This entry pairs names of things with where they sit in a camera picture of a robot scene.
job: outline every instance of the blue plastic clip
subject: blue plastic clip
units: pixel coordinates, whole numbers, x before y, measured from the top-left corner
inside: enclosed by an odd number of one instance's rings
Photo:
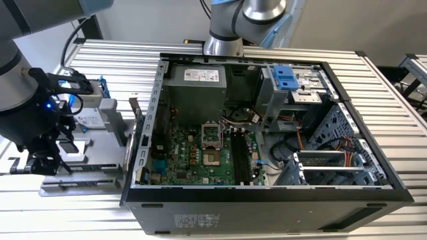
[[[289,66],[272,66],[272,76],[277,81],[277,89],[295,91],[300,88]]]

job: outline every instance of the orange wire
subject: orange wire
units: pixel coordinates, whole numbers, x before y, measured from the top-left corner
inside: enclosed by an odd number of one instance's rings
[[[351,153],[351,155],[349,155],[349,159],[348,159],[348,167],[351,167],[351,166],[352,166],[352,158],[353,158],[353,153]]]
[[[344,167],[347,167],[348,165],[348,155],[347,155],[347,151],[344,150]]]
[[[296,139],[297,139],[297,146],[300,150],[304,150],[303,142],[301,142],[301,136],[300,136],[300,122],[297,122],[296,125]]]
[[[341,141],[339,141],[339,144],[337,144],[337,146],[336,146],[336,148],[335,148],[335,151],[336,151],[336,150],[340,150],[340,147],[341,147]]]

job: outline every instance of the black cable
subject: black cable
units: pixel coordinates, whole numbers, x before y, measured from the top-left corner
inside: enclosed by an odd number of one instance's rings
[[[336,141],[340,140],[340,139],[341,139],[340,137],[336,137],[336,138],[331,139],[329,141],[324,142],[324,143],[316,148],[316,151],[325,149],[325,148],[331,145],[331,143],[336,142]]]
[[[271,169],[280,171],[279,168],[275,168],[273,166],[271,166],[269,164],[261,163],[261,165],[268,166]]]
[[[78,24],[78,26],[73,29],[73,31],[72,31],[72,33],[70,33],[70,35],[69,35],[69,37],[68,37],[68,39],[66,39],[66,41],[65,41],[64,48],[62,48],[62,50],[61,50],[61,55],[60,55],[60,62],[58,62],[58,64],[60,64],[60,66],[61,66],[62,69],[65,69],[65,70],[68,70],[68,71],[72,71],[72,72],[74,71],[74,69],[72,69],[70,67],[64,66],[64,64],[65,64],[66,49],[68,49],[68,46],[69,46],[69,44],[70,44],[70,42],[72,42],[72,40],[73,40],[74,35],[77,34],[77,32],[78,32],[78,30],[81,29],[82,24],[86,22],[86,20],[88,20],[88,18],[84,19],[84,20],[81,21],[81,23]]]
[[[212,12],[211,12],[211,9],[209,9],[209,7],[208,7],[208,5],[207,5],[205,0],[203,0],[203,4],[204,4],[204,6],[205,6],[205,9],[207,9],[208,13],[211,14]]]
[[[69,95],[73,95],[77,99],[78,99],[78,101],[80,101],[80,107],[78,107],[78,110],[77,111],[74,111],[74,112],[72,112],[72,113],[61,113],[60,115],[62,116],[62,117],[73,117],[73,116],[76,116],[80,112],[81,112],[81,110],[82,110],[82,98],[77,95],[77,94],[73,94],[73,93],[69,93]]]
[[[205,13],[205,15],[207,15],[208,19],[211,19],[211,16],[209,16],[209,14],[208,14],[208,11],[207,11],[207,9],[205,9],[205,6],[203,5],[203,1],[201,1],[201,0],[199,0],[199,2],[200,2],[200,5],[201,5],[201,8],[203,8],[203,11],[204,11],[204,13]]]

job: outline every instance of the green circuit board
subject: green circuit board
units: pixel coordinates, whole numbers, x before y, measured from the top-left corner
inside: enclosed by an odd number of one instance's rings
[[[215,128],[209,136],[216,135]],[[231,153],[231,136],[224,131],[221,149],[201,149],[201,128],[175,128],[171,135],[171,153],[165,160],[165,172],[160,177],[161,185],[236,185],[233,160]],[[252,169],[252,153],[260,155],[256,147],[255,134],[245,134],[249,168]],[[252,177],[253,185],[264,185],[263,169],[256,168],[257,176]]]

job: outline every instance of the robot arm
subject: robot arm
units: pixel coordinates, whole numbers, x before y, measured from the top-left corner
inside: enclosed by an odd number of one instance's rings
[[[261,48],[279,47],[292,22],[285,0],[212,0],[205,55],[243,56],[241,38]]]
[[[20,152],[28,151],[28,159],[14,161],[10,174],[54,175],[58,166],[70,173],[56,142],[64,149],[77,150],[72,135],[76,113],[66,103],[57,104],[52,96],[93,92],[77,71],[60,76],[30,68],[12,40],[89,17],[112,3],[113,0],[0,1],[0,135],[16,144]],[[78,88],[61,88],[60,80],[76,83]]]

